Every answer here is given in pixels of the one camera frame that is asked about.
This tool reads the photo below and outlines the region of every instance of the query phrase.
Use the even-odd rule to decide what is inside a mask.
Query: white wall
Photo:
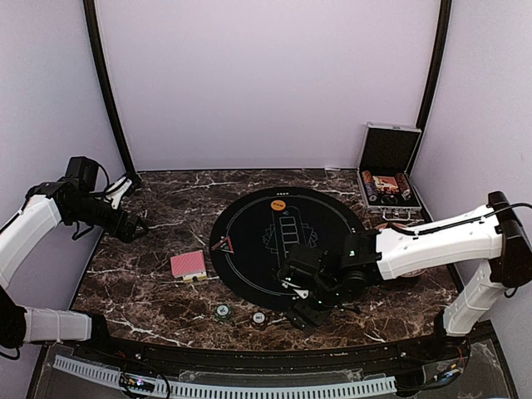
[[[487,201],[532,202],[532,2],[454,2],[414,181],[436,218]],[[532,212],[518,210],[532,237]],[[473,268],[464,267],[468,280]],[[532,397],[532,284],[489,313],[520,391]]]
[[[0,2],[0,224],[27,190],[65,172],[72,155],[123,173],[96,79],[82,1]],[[24,262],[8,292],[20,304],[68,307],[97,232],[73,242],[50,233]],[[0,358],[0,398],[26,396],[39,347],[18,362]]]
[[[438,0],[99,1],[139,170],[353,167],[414,125]]]

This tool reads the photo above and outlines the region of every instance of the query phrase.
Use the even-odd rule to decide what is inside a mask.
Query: marble table
[[[368,289],[357,301],[360,314],[335,310],[307,336],[281,313],[234,295],[209,259],[209,235],[220,213],[247,193],[300,186],[341,200],[367,228],[383,222],[364,209],[354,170],[211,170],[145,172],[143,188],[124,208],[141,215],[150,234],[132,244],[104,236],[81,281],[72,308],[106,316],[111,335],[171,346],[224,350],[290,351],[394,342],[430,334],[436,314],[457,295],[446,266],[417,278],[399,278]],[[414,214],[411,224],[423,223]],[[170,258],[203,250],[208,279],[182,283],[172,277]],[[227,303],[232,318],[219,322],[215,308]],[[261,311],[266,328],[252,315]]]

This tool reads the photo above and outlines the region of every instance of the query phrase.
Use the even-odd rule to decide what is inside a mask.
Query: orange disc
[[[272,202],[271,206],[273,210],[285,210],[286,203],[280,199],[276,199],[274,202]]]

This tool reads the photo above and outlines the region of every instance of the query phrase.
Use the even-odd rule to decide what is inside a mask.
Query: round black mat
[[[298,187],[260,190],[237,199],[218,217],[210,258],[222,281],[241,298],[284,311],[293,290],[275,276],[290,246],[340,253],[345,236],[362,229],[360,219],[328,195]]]

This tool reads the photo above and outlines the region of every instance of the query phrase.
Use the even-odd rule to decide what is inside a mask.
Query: case lid
[[[360,170],[410,173],[421,129],[413,126],[367,123],[358,163]]]

